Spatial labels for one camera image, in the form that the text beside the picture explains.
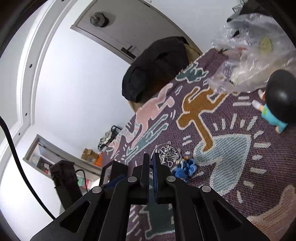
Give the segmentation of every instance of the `cartoon figurine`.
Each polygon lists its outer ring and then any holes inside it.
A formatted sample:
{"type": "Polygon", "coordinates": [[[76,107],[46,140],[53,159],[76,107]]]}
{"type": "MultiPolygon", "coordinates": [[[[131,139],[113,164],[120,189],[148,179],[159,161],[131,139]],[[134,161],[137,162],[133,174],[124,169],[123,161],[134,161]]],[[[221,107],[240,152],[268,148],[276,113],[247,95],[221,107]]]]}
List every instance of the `cartoon figurine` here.
{"type": "Polygon", "coordinates": [[[188,156],[184,157],[183,169],[181,167],[172,171],[172,175],[183,179],[186,183],[190,181],[190,178],[193,176],[193,173],[196,172],[197,167],[195,165],[195,160],[189,158],[188,156]]]}
{"type": "Polygon", "coordinates": [[[255,109],[261,111],[261,117],[276,126],[276,132],[282,133],[288,123],[296,122],[296,79],[286,70],[277,70],[269,77],[266,90],[258,91],[262,105],[252,101],[255,109]]]}

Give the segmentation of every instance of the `white wall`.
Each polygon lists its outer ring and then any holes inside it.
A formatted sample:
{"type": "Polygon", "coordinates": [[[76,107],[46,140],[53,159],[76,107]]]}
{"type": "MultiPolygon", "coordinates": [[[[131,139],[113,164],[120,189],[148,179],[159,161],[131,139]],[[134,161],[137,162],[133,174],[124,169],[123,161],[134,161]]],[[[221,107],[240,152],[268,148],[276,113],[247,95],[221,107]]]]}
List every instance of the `white wall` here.
{"type": "Polygon", "coordinates": [[[202,52],[206,52],[218,30],[234,14],[232,8],[239,3],[240,0],[152,0],[150,4],[178,25],[202,52]]]}
{"type": "MultiPolygon", "coordinates": [[[[10,40],[0,58],[0,115],[9,129],[18,121],[17,74],[22,50],[38,12],[31,15],[10,40]]],[[[5,135],[0,129],[0,143],[5,135]]]]}
{"type": "Polygon", "coordinates": [[[58,27],[41,68],[35,108],[35,122],[80,153],[97,150],[112,125],[124,127],[134,114],[121,94],[129,64],[70,29],[90,2],[78,0],[58,27]]]}
{"type": "MultiPolygon", "coordinates": [[[[22,160],[37,134],[66,152],[75,153],[75,149],[37,124],[26,131],[16,146],[17,154],[29,182],[45,206],[57,217],[61,202],[54,189],[54,182],[22,160]]],[[[52,221],[27,188],[13,157],[10,158],[1,180],[0,209],[21,241],[29,241],[33,235],[52,221]]]]}
{"type": "MultiPolygon", "coordinates": [[[[91,0],[78,0],[58,27],[41,68],[35,121],[81,152],[97,150],[112,125],[124,127],[133,116],[121,95],[124,60],[71,30],[91,0]]],[[[238,0],[152,0],[206,51],[238,0]]]]}

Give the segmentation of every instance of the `blue shirt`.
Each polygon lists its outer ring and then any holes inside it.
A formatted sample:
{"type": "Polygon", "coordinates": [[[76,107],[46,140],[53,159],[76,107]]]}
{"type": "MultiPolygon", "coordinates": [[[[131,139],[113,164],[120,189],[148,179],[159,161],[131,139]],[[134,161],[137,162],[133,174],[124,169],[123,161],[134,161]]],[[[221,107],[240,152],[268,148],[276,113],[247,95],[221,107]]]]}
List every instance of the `blue shirt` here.
{"type": "Polygon", "coordinates": [[[287,123],[284,123],[280,121],[278,118],[276,118],[269,110],[267,105],[264,105],[263,111],[261,112],[262,118],[268,121],[268,123],[272,126],[278,126],[279,127],[279,132],[282,133],[286,126],[288,125],[287,123]]]}

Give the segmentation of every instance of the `beige fabric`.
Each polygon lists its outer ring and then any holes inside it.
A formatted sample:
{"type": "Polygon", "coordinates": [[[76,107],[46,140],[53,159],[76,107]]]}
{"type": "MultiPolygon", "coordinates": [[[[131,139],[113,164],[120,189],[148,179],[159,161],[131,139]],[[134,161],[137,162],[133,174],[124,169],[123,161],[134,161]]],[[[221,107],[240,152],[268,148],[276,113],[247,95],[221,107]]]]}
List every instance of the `beige fabric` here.
{"type": "Polygon", "coordinates": [[[137,112],[138,109],[140,109],[143,106],[143,103],[135,103],[131,101],[128,101],[128,103],[130,104],[131,108],[135,113],[137,112]]]}
{"type": "Polygon", "coordinates": [[[197,50],[192,48],[190,45],[184,44],[184,46],[186,48],[186,53],[187,53],[189,63],[193,62],[194,60],[196,60],[200,56],[200,54],[197,52],[197,50]]]}
{"type": "Polygon", "coordinates": [[[293,222],[295,212],[295,188],[289,185],[283,191],[278,205],[259,216],[250,216],[248,220],[259,228],[270,241],[278,241],[288,230],[288,223],[293,222]]]}

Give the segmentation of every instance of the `purple rug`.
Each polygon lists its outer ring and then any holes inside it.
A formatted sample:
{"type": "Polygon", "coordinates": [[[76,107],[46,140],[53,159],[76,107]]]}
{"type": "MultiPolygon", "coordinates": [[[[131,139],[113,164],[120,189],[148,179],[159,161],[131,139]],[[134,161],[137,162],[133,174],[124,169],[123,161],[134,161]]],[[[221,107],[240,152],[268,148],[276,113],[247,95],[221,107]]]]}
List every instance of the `purple rug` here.
{"type": "MultiPolygon", "coordinates": [[[[193,157],[192,186],[209,185],[271,241],[278,241],[296,217],[296,126],[275,132],[255,110],[257,93],[214,94],[207,84],[227,57],[215,49],[191,63],[149,100],[105,152],[129,175],[143,154],[171,141],[193,157]]],[[[126,240],[175,240],[172,206],[150,200],[132,205],[126,240]]]]}

